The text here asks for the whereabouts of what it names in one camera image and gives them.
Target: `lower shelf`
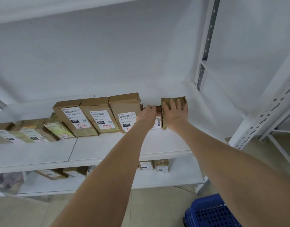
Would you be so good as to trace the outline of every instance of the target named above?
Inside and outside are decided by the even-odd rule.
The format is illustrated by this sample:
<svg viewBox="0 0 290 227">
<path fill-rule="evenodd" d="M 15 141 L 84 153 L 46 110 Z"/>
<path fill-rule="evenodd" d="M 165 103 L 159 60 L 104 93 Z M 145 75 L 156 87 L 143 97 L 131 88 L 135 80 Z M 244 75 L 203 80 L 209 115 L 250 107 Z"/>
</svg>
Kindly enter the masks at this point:
<svg viewBox="0 0 290 227">
<path fill-rule="evenodd" d="M 204 182 L 195 157 L 170 159 L 169 163 L 170 171 L 168 173 L 157 172 L 156 169 L 148 171 L 137 169 L 132 189 L 201 184 Z M 19 190 L 18 196 L 74 193 L 84 179 L 84 176 L 78 176 L 52 181 L 35 172 L 31 172 Z"/>
</svg>

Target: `human hand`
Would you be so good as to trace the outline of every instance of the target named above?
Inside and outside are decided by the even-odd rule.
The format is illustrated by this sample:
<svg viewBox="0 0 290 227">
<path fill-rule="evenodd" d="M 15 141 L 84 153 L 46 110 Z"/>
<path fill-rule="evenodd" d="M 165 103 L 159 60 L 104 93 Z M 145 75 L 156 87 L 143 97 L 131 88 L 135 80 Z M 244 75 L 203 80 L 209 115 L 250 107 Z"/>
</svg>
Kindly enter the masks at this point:
<svg viewBox="0 0 290 227">
<path fill-rule="evenodd" d="M 163 102 L 164 114 L 166 116 L 167 127 L 170 130 L 175 131 L 177 126 L 181 126 L 183 122 L 188 122 L 188 104 L 186 103 L 184 108 L 181 108 L 181 100 L 176 102 L 173 99 L 170 100 L 170 109 L 165 102 Z"/>
<path fill-rule="evenodd" d="M 156 118 L 156 106 L 147 105 L 140 114 L 136 116 L 136 122 L 142 121 L 149 129 L 153 128 Z"/>
</svg>

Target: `person's left arm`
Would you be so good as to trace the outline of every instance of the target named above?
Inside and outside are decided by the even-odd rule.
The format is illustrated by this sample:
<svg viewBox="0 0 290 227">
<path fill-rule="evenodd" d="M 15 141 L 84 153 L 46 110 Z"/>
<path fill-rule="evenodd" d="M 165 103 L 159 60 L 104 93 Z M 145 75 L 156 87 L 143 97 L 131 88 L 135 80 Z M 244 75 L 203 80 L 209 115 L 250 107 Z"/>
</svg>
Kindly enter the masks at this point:
<svg viewBox="0 0 290 227">
<path fill-rule="evenodd" d="M 51 227 L 121 226 L 141 147 L 154 126 L 155 117 L 156 106 L 148 105 L 137 116 L 132 128 L 84 180 Z"/>
</svg>

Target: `blue plastic basket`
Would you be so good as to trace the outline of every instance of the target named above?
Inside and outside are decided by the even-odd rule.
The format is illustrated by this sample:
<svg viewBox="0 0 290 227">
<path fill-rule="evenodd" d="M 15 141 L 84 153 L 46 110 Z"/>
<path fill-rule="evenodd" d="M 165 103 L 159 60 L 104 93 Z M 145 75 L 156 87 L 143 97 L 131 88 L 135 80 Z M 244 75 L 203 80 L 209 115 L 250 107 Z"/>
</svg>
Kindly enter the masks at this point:
<svg viewBox="0 0 290 227">
<path fill-rule="evenodd" d="M 183 221 L 187 227 L 241 227 L 219 194 L 194 200 Z"/>
</svg>

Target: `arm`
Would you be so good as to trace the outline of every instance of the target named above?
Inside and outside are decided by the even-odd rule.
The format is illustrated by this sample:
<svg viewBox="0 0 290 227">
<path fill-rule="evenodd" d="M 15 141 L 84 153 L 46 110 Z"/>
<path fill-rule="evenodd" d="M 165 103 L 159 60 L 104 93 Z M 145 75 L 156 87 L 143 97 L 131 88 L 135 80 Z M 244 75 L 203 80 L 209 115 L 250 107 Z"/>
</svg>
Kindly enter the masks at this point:
<svg viewBox="0 0 290 227">
<path fill-rule="evenodd" d="M 121 226 L 141 147 L 155 117 L 156 106 L 148 105 L 129 132 L 84 180 L 51 227 Z"/>
<path fill-rule="evenodd" d="M 243 227 L 290 226 L 290 179 L 188 122 L 188 106 L 163 104 L 169 129 L 180 135 Z"/>
</svg>

